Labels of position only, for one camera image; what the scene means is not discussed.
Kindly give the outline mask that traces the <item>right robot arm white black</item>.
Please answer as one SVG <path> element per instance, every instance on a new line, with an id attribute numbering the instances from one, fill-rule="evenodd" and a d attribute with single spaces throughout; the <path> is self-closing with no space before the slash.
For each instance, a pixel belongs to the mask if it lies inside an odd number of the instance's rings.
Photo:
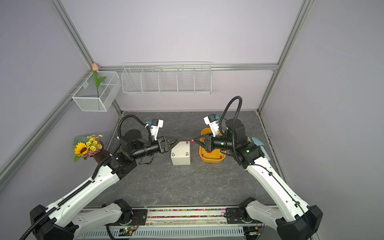
<path id="1" fill-rule="evenodd" d="M 320 227 L 323 212 L 300 198 L 272 167 L 262 147 L 246 135 L 245 126 L 238 118 L 242 102 L 242 98 L 236 96 L 222 115 L 206 116 L 204 122 L 211 132 L 193 141 L 206 152 L 225 151 L 261 184 L 278 207 L 272 210 L 248 198 L 239 205 L 242 221 L 260 221 L 273 228 L 282 240 L 311 240 Z"/>

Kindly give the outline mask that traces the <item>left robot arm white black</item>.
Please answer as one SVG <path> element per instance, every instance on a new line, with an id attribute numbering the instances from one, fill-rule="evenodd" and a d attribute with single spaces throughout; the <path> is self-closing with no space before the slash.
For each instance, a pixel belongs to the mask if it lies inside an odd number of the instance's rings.
<path id="1" fill-rule="evenodd" d="M 33 234 L 38 240 L 74 240 L 93 229 L 133 219 L 132 209 L 117 200 L 101 209 L 81 214 L 81 210 L 100 193 L 123 179 L 144 157 L 164 154 L 180 141 L 176 137 L 158 136 L 163 121 L 144 123 L 135 115 L 121 118 L 117 126 L 120 144 L 96 166 L 81 185 L 47 207 L 36 206 L 30 212 L 31 226 L 21 236 Z"/>

